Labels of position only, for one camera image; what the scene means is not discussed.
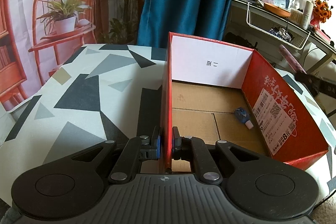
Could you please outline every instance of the storage box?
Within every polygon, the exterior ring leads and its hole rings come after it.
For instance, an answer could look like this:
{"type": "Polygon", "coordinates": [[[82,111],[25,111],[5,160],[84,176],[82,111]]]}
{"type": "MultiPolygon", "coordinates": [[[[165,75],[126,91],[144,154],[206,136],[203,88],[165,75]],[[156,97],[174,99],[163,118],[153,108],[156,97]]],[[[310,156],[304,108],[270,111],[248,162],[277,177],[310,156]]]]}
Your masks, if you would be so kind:
{"type": "Polygon", "coordinates": [[[164,168],[189,171],[171,160],[172,127],[207,144],[227,140],[298,167],[328,151],[311,115],[275,69],[256,51],[201,37],[169,33],[161,126],[164,168]],[[245,108],[249,130],[233,112],[245,108]]]}

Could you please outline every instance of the orange tray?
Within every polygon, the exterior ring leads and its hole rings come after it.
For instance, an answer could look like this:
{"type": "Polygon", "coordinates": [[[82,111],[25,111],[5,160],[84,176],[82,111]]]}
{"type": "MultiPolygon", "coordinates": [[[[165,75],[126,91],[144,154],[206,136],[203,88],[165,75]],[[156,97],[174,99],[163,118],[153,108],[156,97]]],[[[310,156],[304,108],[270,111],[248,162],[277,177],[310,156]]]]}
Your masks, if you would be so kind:
{"type": "Polygon", "coordinates": [[[264,3],[264,8],[280,17],[290,17],[291,13],[270,3],[264,3]]]}

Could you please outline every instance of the light gray triangle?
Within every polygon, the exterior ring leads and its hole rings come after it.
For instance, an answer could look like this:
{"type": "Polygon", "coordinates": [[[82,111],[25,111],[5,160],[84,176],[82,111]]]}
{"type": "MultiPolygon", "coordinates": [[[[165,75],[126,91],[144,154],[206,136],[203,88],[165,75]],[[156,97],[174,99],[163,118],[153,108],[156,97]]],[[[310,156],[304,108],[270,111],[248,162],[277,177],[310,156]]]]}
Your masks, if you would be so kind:
{"type": "Polygon", "coordinates": [[[334,131],[334,127],[333,125],[331,125],[330,123],[327,122],[327,125],[330,127],[331,131],[334,131]]]}
{"type": "Polygon", "coordinates": [[[310,113],[310,115],[312,116],[316,116],[316,114],[310,109],[310,107],[308,107],[307,105],[304,105],[306,107],[306,109],[308,110],[308,112],[310,113]]]}
{"type": "Polygon", "coordinates": [[[317,105],[317,103],[315,103],[313,100],[311,100],[311,99],[308,98],[307,96],[305,96],[305,97],[306,97],[306,100],[307,100],[308,103],[310,103],[310,104],[313,105],[314,107],[319,108],[319,106],[317,105]]]}
{"type": "Polygon", "coordinates": [[[105,140],[67,122],[49,150],[43,164],[69,156],[103,141],[105,140]]]}
{"type": "Polygon", "coordinates": [[[95,51],[95,50],[92,50],[92,49],[88,48],[88,49],[86,50],[86,53],[85,53],[85,54],[93,54],[93,53],[99,53],[99,52],[97,52],[97,51],[95,51]]]}
{"type": "Polygon", "coordinates": [[[94,68],[94,70],[85,79],[134,63],[136,63],[136,60],[134,58],[116,54],[109,54],[97,67],[94,68]]]}
{"type": "Polygon", "coordinates": [[[332,149],[335,149],[336,139],[323,119],[321,120],[319,128],[325,139],[329,142],[332,149]]]}
{"type": "Polygon", "coordinates": [[[45,118],[52,118],[52,117],[55,117],[55,115],[52,114],[50,112],[50,110],[48,110],[44,105],[42,105],[40,103],[40,105],[39,105],[39,107],[38,107],[38,109],[36,111],[34,120],[45,119],[45,118]]]}
{"type": "Polygon", "coordinates": [[[110,87],[112,87],[115,90],[118,90],[120,92],[123,92],[124,89],[128,86],[129,83],[132,82],[132,79],[130,80],[126,80],[126,81],[122,81],[122,82],[118,82],[118,83],[114,83],[109,85],[110,87]]]}

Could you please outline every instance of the shipping label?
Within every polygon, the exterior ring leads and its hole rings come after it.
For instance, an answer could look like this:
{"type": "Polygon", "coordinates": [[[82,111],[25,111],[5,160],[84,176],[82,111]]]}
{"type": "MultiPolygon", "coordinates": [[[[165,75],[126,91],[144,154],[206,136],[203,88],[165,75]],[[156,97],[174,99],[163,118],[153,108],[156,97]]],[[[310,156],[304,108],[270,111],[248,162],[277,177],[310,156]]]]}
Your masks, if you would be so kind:
{"type": "Polygon", "coordinates": [[[267,90],[262,89],[252,112],[272,155],[283,146],[296,125],[267,90]]]}

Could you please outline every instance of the black circular pad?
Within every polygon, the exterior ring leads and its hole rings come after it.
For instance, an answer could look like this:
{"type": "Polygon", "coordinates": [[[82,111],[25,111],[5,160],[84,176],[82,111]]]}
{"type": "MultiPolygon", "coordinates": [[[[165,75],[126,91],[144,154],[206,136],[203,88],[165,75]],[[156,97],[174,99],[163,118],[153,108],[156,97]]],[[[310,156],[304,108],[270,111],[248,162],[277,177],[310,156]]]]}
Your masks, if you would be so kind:
{"type": "Polygon", "coordinates": [[[249,215],[283,221],[310,213],[319,188],[306,172],[262,157],[247,162],[237,161],[225,192],[249,215]]]}
{"type": "Polygon", "coordinates": [[[266,195],[284,196],[294,190],[294,181],[281,174],[266,174],[257,178],[255,182],[258,190],[266,195]]]}
{"type": "Polygon", "coordinates": [[[13,203],[22,214],[41,220],[67,219],[97,204],[104,183],[90,162],[61,160],[29,170],[14,181],[13,203]]]}
{"type": "Polygon", "coordinates": [[[41,177],[36,182],[36,190],[46,196],[61,196],[69,193],[75,186],[72,177],[63,174],[52,174],[41,177]]]}

